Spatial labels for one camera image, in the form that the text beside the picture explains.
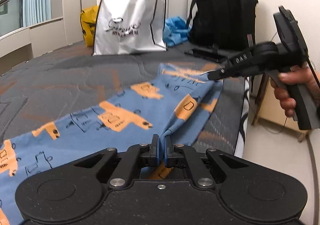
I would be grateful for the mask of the person's right hand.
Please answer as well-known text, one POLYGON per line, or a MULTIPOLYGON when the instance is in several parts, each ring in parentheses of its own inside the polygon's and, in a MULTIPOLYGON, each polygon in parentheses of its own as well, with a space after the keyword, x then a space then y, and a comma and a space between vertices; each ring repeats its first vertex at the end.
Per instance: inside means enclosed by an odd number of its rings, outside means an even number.
MULTIPOLYGON (((310 68, 300 68, 298 66, 294 66, 292 71, 280 73, 278 76, 279 79, 285 84, 305 84, 311 92, 317 106, 319 107, 319 87, 310 68)), ((280 106, 285 111, 285 115, 287 117, 292 117, 295 113, 296 101, 290 97, 287 90, 278 87, 274 80, 271 80, 271 86, 274 88, 275 98, 280 101, 280 106)))

